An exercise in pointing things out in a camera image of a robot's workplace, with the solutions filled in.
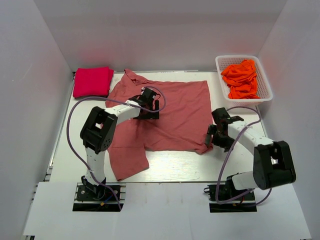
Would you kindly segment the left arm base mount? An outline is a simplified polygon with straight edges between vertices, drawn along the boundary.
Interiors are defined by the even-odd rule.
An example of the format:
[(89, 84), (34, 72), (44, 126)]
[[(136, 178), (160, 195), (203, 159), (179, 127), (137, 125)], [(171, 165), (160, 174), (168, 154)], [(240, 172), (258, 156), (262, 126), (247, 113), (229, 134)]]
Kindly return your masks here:
[(106, 212), (119, 213), (116, 197), (108, 188), (102, 187), (102, 191), (94, 194), (82, 183), (78, 183), (74, 195), (73, 212)]

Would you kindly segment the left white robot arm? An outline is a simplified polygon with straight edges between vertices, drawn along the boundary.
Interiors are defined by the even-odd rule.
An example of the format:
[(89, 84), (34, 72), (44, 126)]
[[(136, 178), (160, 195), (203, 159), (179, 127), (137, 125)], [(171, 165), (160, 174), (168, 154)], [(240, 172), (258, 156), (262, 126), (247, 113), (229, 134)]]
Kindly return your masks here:
[(80, 138), (86, 152), (86, 163), (89, 166), (82, 184), (94, 199), (105, 196), (106, 176), (104, 173), (105, 153), (111, 146), (117, 125), (130, 120), (157, 120), (159, 119), (159, 94), (150, 88), (144, 87), (140, 95), (129, 98), (126, 102), (107, 108), (94, 107), (88, 115)]

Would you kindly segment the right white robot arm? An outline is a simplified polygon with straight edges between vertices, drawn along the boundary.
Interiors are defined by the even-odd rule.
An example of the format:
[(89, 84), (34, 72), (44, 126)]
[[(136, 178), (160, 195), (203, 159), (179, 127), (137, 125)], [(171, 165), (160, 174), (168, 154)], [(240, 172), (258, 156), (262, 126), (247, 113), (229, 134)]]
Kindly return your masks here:
[(242, 117), (230, 116), (224, 107), (215, 109), (211, 114), (214, 124), (207, 129), (207, 146), (223, 149), (229, 158), (239, 143), (253, 155), (251, 171), (228, 176), (225, 183), (217, 182), (214, 194), (218, 202), (236, 200), (257, 188), (269, 190), (296, 181), (297, 175), (287, 142), (262, 136)]

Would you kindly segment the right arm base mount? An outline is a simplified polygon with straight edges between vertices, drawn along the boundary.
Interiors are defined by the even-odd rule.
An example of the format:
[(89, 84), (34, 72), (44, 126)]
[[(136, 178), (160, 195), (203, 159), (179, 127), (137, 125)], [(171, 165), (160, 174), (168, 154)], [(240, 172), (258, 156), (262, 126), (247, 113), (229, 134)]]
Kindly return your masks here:
[(224, 204), (218, 204), (216, 201), (216, 184), (209, 184), (203, 189), (203, 192), (208, 195), (209, 212), (210, 213), (254, 213), (257, 212), (256, 199), (253, 191), (246, 195), (241, 195), (246, 190), (235, 190), (230, 184), (220, 184), (218, 190), (218, 200), (220, 202), (227, 201), (238, 195), (237, 199), (228, 201)]

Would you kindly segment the salmon pink t-shirt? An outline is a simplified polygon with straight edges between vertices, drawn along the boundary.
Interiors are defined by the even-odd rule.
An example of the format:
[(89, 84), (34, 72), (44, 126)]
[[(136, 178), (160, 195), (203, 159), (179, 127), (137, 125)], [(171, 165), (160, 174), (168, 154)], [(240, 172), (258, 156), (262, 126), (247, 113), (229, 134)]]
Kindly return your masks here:
[(118, 181), (149, 168), (146, 150), (189, 151), (202, 155), (213, 148), (205, 144), (208, 126), (213, 122), (206, 81), (152, 81), (125, 69), (109, 98), (125, 102), (146, 86), (162, 91), (164, 96), (159, 103), (164, 109), (158, 119), (130, 119), (116, 126), (108, 153)]

